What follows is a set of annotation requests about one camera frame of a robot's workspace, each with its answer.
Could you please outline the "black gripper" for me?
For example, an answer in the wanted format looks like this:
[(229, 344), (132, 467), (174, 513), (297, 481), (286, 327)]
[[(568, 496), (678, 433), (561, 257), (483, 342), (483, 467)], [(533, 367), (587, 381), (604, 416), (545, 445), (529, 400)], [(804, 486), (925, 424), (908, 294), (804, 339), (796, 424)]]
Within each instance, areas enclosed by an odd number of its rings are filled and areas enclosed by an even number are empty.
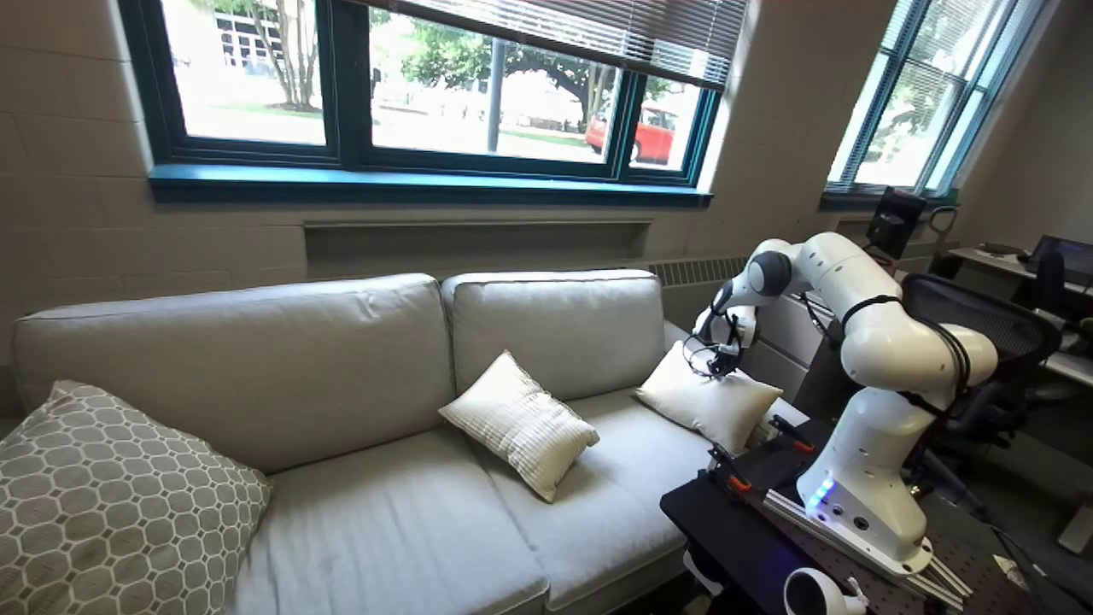
[(755, 342), (758, 319), (751, 308), (702, 308), (693, 339), (707, 350), (707, 374), (728, 375)]

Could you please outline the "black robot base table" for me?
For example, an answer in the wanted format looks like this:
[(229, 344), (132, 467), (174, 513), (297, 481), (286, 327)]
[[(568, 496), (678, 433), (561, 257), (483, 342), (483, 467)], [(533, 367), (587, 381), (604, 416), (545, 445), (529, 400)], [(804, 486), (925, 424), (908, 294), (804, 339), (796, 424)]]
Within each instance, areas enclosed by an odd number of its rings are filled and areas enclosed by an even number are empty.
[(1075, 615), (1067, 593), (1035, 571), (1017, 547), (1003, 547), (996, 535), (943, 496), (931, 496), (925, 510), (938, 559), (973, 588), (961, 606), (792, 527), (761, 496), (781, 496), (812, 461), (809, 449), (826, 445), (826, 433), (826, 424), (809, 420), (792, 437), (758, 445), (730, 465), (710, 461), (658, 499), (695, 571), (722, 588), (710, 615), (781, 615), (781, 585), (796, 567), (823, 571), (839, 593), (862, 585), (865, 615)]

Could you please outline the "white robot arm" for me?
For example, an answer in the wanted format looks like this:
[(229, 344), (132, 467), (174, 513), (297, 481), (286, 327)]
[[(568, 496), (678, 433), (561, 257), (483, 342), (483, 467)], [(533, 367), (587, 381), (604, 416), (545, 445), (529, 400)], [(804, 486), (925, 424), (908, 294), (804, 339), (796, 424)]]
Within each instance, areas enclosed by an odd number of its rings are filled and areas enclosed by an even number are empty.
[(744, 267), (695, 316), (691, 335), (728, 374), (755, 339), (755, 313), (789, 292), (812, 292), (839, 325), (835, 358), (858, 393), (796, 479), (800, 520), (891, 576), (931, 562), (925, 513), (900, 465), (955, 397), (996, 371), (996, 350), (966, 325), (925, 325), (900, 305), (900, 284), (839, 232), (804, 244), (761, 239)]

